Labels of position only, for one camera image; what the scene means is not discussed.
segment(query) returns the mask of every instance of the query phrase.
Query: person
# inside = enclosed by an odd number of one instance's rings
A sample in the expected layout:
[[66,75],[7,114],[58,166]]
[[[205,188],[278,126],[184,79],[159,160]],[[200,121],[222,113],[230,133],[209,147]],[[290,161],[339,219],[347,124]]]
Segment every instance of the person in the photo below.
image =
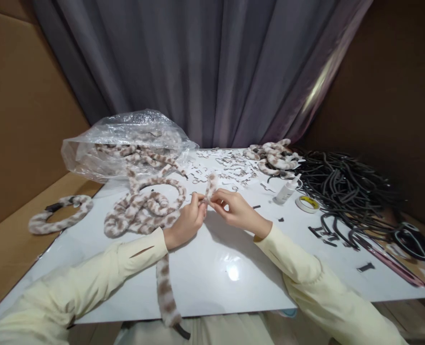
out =
[[[126,278],[192,239],[206,215],[207,205],[200,202],[203,198],[193,194],[171,228],[158,228],[132,242],[114,243],[75,267],[53,271],[33,283],[0,319],[0,344],[67,344],[67,328],[76,318],[106,300]],[[218,189],[210,205],[229,225],[254,234],[255,244],[283,273],[291,298],[336,342],[406,343],[371,303],[259,215],[239,193]],[[258,313],[185,318],[182,323],[192,333],[189,341],[161,321],[137,322],[117,341],[121,345],[273,344]]]

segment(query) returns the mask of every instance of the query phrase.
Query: white table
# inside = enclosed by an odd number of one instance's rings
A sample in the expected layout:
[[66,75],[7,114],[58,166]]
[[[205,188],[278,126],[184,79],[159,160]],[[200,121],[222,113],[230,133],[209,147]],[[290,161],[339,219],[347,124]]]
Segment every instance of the white table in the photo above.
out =
[[[191,156],[207,167],[219,166],[214,157],[197,158],[194,153]],[[193,184],[192,179],[186,181],[178,174],[170,177],[182,181],[187,194],[205,192],[206,183]],[[267,181],[268,176],[262,174],[258,179]],[[298,192],[283,206],[274,204],[272,198],[284,183],[276,178],[270,180],[275,193],[266,191],[259,183],[240,193],[251,206],[260,205],[256,211],[275,222],[309,253],[326,262],[343,282],[365,299],[377,302],[425,298],[425,288],[411,286],[366,250],[355,252],[352,248],[345,248],[341,241],[334,248],[317,239],[307,227],[319,227],[322,213],[309,214],[300,210],[294,202],[300,196]],[[151,189],[163,193],[170,201],[177,197],[172,186],[158,185],[143,192]],[[94,197],[91,212],[77,225],[65,230],[0,303],[0,315],[26,287],[53,269],[77,264],[103,251],[112,242],[127,242],[140,237],[126,233],[113,240],[103,232],[106,213],[127,191],[128,187],[121,183],[105,185]],[[341,223],[339,229],[344,233],[348,230]],[[357,268],[368,262],[372,262],[376,269],[359,273]],[[252,242],[251,235],[226,225],[211,207],[196,237],[170,254],[170,275],[176,303],[183,316],[296,308],[283,285],[281,272]],[[158,318],[155,266],[151,266],[127,280],[109,300],[76,322]]]

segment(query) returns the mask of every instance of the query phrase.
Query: wooden floor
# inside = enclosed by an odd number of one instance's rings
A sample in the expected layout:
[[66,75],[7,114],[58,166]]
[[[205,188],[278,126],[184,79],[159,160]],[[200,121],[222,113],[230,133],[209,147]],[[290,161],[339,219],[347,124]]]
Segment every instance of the wooden floor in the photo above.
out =
[[[418,300],[374,303],[392,321],[409,344],[425,345],[425,307]],[[307,316],[298,312],[294,319],[265,314],[275,345],[328,344],[330,336]],[[70,345],[112,345],[121,322],[79,324],[70,329]]]

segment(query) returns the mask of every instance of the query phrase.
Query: brown and white tail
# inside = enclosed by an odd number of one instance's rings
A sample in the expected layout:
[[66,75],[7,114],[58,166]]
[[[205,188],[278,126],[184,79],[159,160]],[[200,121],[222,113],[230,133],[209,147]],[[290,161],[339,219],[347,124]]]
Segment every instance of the brown and white tail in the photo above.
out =
[[167,327],[174,327],[181,336],[189,339],[190,333],[186,332],[180,326],[182,317],[177,310],[173,288],[169,280],[169,254],[166,254],[156,263],[156,286],[158,305],[160,307],[163,323]]

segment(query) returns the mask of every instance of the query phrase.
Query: cream jacket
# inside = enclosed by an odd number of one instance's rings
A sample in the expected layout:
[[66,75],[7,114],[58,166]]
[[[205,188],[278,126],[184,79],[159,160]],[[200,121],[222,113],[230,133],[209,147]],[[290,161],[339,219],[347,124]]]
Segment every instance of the cream jacket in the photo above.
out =
[[[371,303],[276,226],[264,240],[254,241],[281,269],[289,294],[300,309],[339,343],[406,343]],[[78,266],[51,272],[33,283],[1,317],[0,344],[67,344],[67,327],[75,319],[166,253],[163,231],[158,228],[135,241],[114,243]]]

